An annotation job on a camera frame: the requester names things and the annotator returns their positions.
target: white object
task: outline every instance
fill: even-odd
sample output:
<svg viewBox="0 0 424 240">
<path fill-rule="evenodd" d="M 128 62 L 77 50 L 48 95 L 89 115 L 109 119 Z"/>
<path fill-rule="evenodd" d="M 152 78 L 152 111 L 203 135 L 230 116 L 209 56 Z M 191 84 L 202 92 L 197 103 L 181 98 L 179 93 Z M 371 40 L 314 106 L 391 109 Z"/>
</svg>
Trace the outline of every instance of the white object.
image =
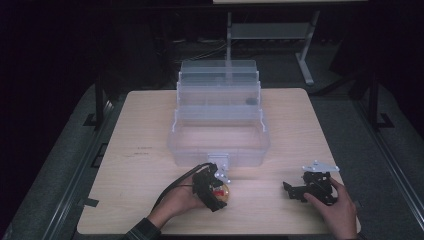
<svg viewBox="0 0 424 240">
<path fill-rule="evenodd" d="M 315 160 L 311 166 L 303 166 L 303 171 L 306 172 L 338 172 L 340 168 L 327 163 L 318 162 Z"/>
</svg>

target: hand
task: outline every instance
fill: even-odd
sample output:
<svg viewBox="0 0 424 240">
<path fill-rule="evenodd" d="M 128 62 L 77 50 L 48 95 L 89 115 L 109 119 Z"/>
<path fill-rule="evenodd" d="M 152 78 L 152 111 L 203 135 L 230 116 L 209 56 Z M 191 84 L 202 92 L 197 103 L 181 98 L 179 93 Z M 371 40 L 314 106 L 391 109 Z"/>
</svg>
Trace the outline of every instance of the hand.
<svg viewBox="0 0 424 240">
<path fill-rule="evenodd" d="M 192 176 L 184 179 L 180 185 L 169 191 L 153 209 L 147 219 L 161 229 L 171 218 L 184 214 L 190 209 L 205 207 L 204 203 L 193 195 Z"/>
<path fill-rule="evenodd" d="M 356 206 L 349 197 L 345 186 L 330 178 L 337 190 L 338 199 L 332 206 L 327 206 L 309 193 L 304 197 L 323 216 L 325 223 L 336 239 L 356 239 Z"/>
</svg>

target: stacked plastic bins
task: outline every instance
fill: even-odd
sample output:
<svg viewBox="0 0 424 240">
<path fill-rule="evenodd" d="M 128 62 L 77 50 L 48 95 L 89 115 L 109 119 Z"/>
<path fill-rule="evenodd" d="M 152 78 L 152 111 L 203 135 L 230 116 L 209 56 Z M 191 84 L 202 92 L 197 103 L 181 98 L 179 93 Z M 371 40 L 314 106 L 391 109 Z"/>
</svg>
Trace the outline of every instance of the stacked plastic bins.
<svg viewBox="0 0 424 240">
<path fill-rule="evenodd" d="M 258 166 L 269 146 L 255 61 L 182 63 L 168 138 L 178 166 Z"/>
</svg>

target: wooden table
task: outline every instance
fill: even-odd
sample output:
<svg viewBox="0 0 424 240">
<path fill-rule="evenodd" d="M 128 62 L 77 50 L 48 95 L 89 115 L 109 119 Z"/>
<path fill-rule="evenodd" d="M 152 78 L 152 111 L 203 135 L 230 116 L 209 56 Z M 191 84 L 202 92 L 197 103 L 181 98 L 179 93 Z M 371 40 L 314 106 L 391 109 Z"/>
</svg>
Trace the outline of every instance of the wooden table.
<svg viewBox="0 0 424 240">
<path fill-rule="evenodd" d="M 190 169 L 177 167 L 167 148 L 175 107 L 176 91 L 128 94 L 89 195 L 99 203 L 85 206 L 79 233 L 126 233 L 149 214 L 162 190 Z M 303 89 L 264 89 L 262 107 L 271 138 L 263 164 L 230 169 L 227 207 L 214 213 L 192 210 L 175 217 L 162 229 L 163 234 L 328 232 L 310 204 L 289 199 L 282 188 L 283 181 L 303 185 L 301 167 L 315 159 L 335 164 L 307 93 Z M 338 173 L 332 176 L 341 181 Z"/>
</svg>

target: sleeve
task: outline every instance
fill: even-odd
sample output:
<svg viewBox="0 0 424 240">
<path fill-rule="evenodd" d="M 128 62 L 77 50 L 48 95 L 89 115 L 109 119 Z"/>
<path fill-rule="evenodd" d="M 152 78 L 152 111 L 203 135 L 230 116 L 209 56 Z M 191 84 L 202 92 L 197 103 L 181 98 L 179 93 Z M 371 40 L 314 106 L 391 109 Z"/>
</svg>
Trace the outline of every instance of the sleeve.
<svg viewBox="0 0 424 240">
<path fill-rule="evenodd" d="M 160 234 L 161 231 L 149 219 L 143 218 L 121 240 L 154 240 Z"/>
</svg>

